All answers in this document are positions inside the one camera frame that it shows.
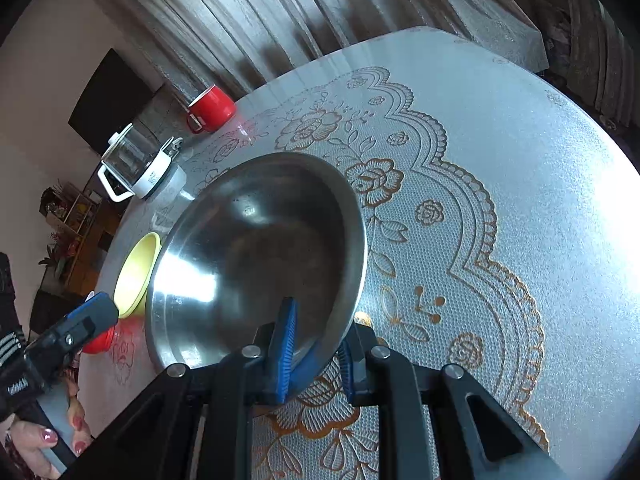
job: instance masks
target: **human hand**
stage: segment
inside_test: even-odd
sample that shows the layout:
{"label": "human hand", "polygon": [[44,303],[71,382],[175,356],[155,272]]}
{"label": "human hand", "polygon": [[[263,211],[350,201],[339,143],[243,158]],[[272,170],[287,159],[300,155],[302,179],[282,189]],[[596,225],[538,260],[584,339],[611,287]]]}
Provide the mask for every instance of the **human hand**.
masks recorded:
{"label": "human hand", "polygon": [[[69,424],[74,428],[74,437],[71,449],[76,455],[80,455],[91,443],[91,432],[84,421],[84,408],[78,401],[78,385],[63,378],[69,393],[69,409],[66,412]],[[39,424],[19,420],[17,417],[11,425],[11,440],[15,449],[20,454],[26,465],[37,476],[57,479],[60,472],[43,455],[43,449],[50,449],[58,443],[58,434]]]}

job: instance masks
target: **metal bowl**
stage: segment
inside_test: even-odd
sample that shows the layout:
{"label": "metal bowl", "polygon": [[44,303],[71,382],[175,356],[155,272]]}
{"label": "metal bowl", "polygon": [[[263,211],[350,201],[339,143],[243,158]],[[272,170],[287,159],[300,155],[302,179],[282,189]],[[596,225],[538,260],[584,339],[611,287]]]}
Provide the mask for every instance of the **metal bowl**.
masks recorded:
{"label": "metal bowl", "polygon": [[164,242],[151,277],[154,364],[219,362],[299,304],[289,394],[306,388],[345,336],[360,299],[367,239],[353,190],[320,158],[275,153],[210,184]]}

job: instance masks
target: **red lid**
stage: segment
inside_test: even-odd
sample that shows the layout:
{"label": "red lid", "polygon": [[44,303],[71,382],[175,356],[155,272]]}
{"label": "red lid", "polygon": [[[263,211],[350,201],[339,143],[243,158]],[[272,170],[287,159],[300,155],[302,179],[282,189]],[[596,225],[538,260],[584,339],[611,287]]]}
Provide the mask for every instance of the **red lid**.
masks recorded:
{"label": "red lid", "polygon": [[82,352],[85,354],[99,354],[101,352],[106,352],[111,348],[111,343],[113,342],[113,335],[116,332],[116,327],[112,326],[110,329],[102,332],[98,337],[89,341],[82,348]]}

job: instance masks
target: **glass kettle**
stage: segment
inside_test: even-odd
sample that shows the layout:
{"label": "glass kettle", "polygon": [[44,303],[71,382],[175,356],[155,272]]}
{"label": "glass kettle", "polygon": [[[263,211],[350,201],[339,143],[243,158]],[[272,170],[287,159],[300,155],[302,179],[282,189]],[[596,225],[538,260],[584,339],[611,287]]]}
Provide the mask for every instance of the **glass kettle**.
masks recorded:
{"label": "glass kettle", "polygon": [[[171,157],[164,145],[153,137],[144,135],[133,124],[128,124],[119,134],[109,139],[109,147],[100,160],[98,178],[114,202],[122,202],[133,195],[143,198],[151,192],[171,164]],[[127,190],[116,194],[107,180],[109,171]]]}

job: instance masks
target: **curtain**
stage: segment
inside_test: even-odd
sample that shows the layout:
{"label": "curtain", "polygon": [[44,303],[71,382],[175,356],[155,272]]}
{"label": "curtain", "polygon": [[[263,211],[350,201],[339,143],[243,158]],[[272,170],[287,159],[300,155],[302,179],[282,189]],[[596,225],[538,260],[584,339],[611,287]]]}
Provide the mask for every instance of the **curtain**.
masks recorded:
{"label": "curtain", "polygon": [[96,0],[176,93],[239,98],[334,50],[430,25],[532,71],[542,36],[513,0]]}

